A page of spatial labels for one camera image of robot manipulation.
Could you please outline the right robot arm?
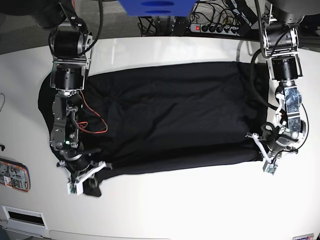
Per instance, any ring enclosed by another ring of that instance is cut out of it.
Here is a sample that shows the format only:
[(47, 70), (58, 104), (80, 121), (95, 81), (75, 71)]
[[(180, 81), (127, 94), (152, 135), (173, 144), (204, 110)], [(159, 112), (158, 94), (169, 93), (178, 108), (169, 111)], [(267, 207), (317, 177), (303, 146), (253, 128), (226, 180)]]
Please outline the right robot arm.
[(92, 49), (98, 38), (93, 37), (85, 21), (76, 14), (72, 1), (54, 0), (45, 11), (54, 18), (46, 23), (53, 57), (49, 85), (56, 91), (51, 110), (50, 147), (61, 157), (58, 165), (75, 175), (90, 167), (77, 121), (83, 107), (80, 93), (85, 88)]

